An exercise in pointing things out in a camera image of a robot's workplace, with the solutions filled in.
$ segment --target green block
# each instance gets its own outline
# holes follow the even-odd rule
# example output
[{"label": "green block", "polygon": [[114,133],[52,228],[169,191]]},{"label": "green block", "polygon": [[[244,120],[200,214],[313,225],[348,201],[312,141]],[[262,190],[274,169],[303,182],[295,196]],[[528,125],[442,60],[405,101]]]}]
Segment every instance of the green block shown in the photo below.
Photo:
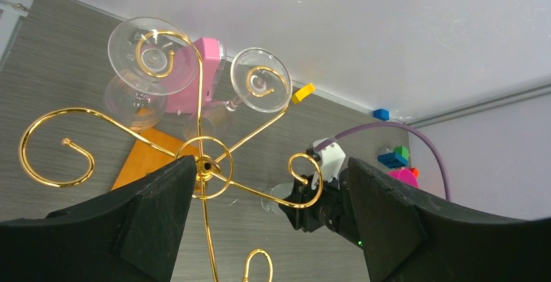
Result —
[{"label": "green block", "polygon": [[409,150],[404,146],[399,146],[394,148],[394,152],[397,152],[397,154],[401,155],[406,160],[409,160]]}]

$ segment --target white wall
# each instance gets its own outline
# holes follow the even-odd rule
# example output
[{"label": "white wall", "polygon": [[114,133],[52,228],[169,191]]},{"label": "white wall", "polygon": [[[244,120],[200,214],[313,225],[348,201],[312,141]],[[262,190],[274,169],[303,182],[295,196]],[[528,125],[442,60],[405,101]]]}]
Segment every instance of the white wall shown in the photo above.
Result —
[{"label": "white wall", "polygon": [[[420,128],[438,147],[453,202],[503,216],[551,216],[551,96]],[[443,196],[432,154],[410,135],[420,188]]]},{"label": "white wall", "polygon": [[78,1],[230,55],[264,47],[295,80],[405,121],[551,79],[551,0]]}]

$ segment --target orange board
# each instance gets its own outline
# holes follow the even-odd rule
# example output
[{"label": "orange board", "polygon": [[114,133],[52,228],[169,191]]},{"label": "orange board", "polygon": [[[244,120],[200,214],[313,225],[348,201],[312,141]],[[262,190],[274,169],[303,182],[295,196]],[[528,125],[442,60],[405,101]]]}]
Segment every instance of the orange board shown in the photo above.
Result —
[{"label": "orange board", "polygon": [[[182,140],[153,128],[144,131],[140,135],[174,153],[184,144]],[[184,148],[181,155],[197,155],[197,153],[198,149],[189,145]],[[173,161],[172,157],[136,140],[111,190],[132,183],[171,161]]]}]

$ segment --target pink object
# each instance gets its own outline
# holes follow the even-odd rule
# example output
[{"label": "pink object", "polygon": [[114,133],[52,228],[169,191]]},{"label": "pink object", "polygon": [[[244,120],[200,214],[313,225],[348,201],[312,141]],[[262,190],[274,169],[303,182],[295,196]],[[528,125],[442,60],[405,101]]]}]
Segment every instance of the pink object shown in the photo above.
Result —
[{"label": "pink object", "polygon": [[407,183],[410,186],[414,186],[415,188],[419,187],[417,184],[417,178],[415,178],[415,175],[413,175],[413,173],[408,169],[395,170],[393,172],[389,172],[389,175],[403,183]]},{"label": "pink object", "polygon": [[[203,102],[211,101],[218,80],[224,70],[224,45],[215,38],[207,37],[202,37],[193,44],[203,57]],[[184,49],[182,49],[184,50],[182,53],[185,54],[185,60],[196,59],[193,47],[186,47]],[[197,71],[193,81],[184,90],[168,96],[166,112],[184,114],[195,112],[197,110],[198,84],[199,71]]]}]

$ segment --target gray floor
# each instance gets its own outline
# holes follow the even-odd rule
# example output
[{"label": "gray floor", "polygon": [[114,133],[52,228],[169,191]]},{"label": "gray floor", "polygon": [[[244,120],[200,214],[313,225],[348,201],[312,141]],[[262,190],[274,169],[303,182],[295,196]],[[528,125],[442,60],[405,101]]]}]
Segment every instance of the gray floor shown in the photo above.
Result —
[{"label": "gray floor", "polygon": [[[90,180],[73,188],[35,183],[17,158],[19,138],[39,116],[62,107],[103,110],[103,89],[114,75],[107,58],[109,34],[119,21],[68,0],[36,0],[7,64],[0,74],[1,123],[0,220],[42,218],[48,212],[107,192],[133,140],[120,130],[88,116],[64,116],[44,125],[33,137],[29,156],[34,167],[58,180],[83,173],[85,161],[60,144],[70,136],[97,161]],[[227,73],[216,97],[232,95]],[[247,107],[237,110],[236,124],[224,138],[230,146],[269,118]],[[165,116],[157,128],[182,137],[184,116]],[[291,181],[287,159],[314,140],[374,119],[317,96],[308,97],[275,125],[234,153],[235,180],[265,190]],[[377,164],[384,146],[407,145],[407,134],[380,129],[339,142],[349,156]],[[298,166],[309,173],[305,164]],[[274,281],[366,281],[361,251],[326,229],[293,230],[282,216],[265,213],[260,199],[235,188],[209,202],[212,236],[221,281],[241,281],[246,255],[267,250]],[[193,201],[173,281],[212,281],[199,201]],[[251,265],[251,280],[265,281],[262,257]]]}]

